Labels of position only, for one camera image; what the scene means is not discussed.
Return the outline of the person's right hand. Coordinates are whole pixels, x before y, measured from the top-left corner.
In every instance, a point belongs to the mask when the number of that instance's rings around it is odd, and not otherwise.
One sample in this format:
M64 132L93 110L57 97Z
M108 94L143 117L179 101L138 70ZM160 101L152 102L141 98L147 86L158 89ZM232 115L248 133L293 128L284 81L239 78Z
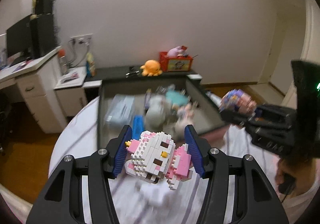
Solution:
M312 158L305 162L290 164L285 159L280 159L277 164L277 173L275 177L276 185L284 182L284 174L289 174L296 179L296 185L291 193L291 197L296 197L306 193L314 184L317 172L317 161Z

